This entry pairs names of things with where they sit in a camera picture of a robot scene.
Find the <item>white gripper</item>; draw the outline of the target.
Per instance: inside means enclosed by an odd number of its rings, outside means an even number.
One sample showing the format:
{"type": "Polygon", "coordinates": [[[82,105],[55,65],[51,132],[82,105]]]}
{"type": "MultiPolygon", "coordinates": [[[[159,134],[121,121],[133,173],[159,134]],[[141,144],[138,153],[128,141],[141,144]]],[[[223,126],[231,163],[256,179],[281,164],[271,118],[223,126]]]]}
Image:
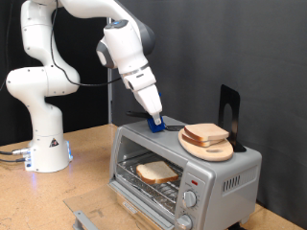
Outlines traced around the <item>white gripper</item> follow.
{"type": "Polygon", "coordinates": [[[154,123],[159,126],[162,124],[160,112],[162,103],[154,84],[133,92],[135,99],[153,117],[154,123]]]}

